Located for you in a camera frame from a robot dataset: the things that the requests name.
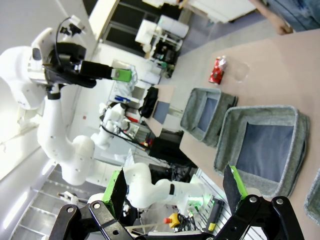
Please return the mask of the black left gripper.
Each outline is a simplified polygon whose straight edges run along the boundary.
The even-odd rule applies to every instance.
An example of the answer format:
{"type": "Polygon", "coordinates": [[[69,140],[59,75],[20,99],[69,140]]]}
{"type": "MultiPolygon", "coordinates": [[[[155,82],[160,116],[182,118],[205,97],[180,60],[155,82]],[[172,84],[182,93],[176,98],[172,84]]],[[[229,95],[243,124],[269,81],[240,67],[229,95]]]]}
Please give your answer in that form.
{"type": "Polygon", "coordinates": [[[84,88],[94,88],[97,84],[95,79],[115,81],[130,81],[132,79],[131,70],[114,68],[109,65],[91,61],[82,61],[82,76],[79,76],[75,67],[80,63],[81,60],[73,56],[62,56],[60,63],[53,57],[50,61],[42,64],[45,80],[49,84],[79,85],[84,88]]]}

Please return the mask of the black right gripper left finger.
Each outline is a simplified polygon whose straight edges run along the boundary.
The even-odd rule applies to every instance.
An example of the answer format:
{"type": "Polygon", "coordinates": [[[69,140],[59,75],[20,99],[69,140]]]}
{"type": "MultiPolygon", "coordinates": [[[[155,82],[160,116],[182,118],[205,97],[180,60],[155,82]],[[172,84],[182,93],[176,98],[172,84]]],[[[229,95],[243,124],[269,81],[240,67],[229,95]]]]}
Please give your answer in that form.
{"type": "Polygon", "coordinates": [[[90,233],[101,232],[106,240],[131,240],[132,235],[119,222],[127,194],[123,170],[113,172],[101,200],[79,208],[74,204],[61,207],[50,240],[86,240],[90,233]]]}

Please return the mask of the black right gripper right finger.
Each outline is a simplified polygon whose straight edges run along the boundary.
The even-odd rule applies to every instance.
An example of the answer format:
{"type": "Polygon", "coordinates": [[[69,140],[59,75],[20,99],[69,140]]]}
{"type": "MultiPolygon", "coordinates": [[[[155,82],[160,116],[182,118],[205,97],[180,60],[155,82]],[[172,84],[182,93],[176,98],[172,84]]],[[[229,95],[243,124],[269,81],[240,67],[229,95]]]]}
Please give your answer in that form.
{"type": "Polygon", "coordinates": [[[231,217],[214,237],[216,240],[242,240],[251,227],[261,228],[268,240],[303,240],[304,235],[290,200],[276,196],[268,201],[250,194],[235,166],[227,165],[223,189],[231,217]]]}

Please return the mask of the person's right hand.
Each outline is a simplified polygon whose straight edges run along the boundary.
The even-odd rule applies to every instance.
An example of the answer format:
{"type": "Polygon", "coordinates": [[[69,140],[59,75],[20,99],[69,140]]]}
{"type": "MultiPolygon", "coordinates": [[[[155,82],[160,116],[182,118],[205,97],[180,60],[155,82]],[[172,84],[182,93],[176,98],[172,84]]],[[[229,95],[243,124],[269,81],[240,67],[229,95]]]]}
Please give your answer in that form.
{"type": "Polygon", "coordinates": [[[290,27],[289,25],[287,25],[285,22],[276,22],[273,24],[275,31],[278,35],[287,35],[287,34],[292,34],[294,31],[292,29],[292,27],[290,27]]]}

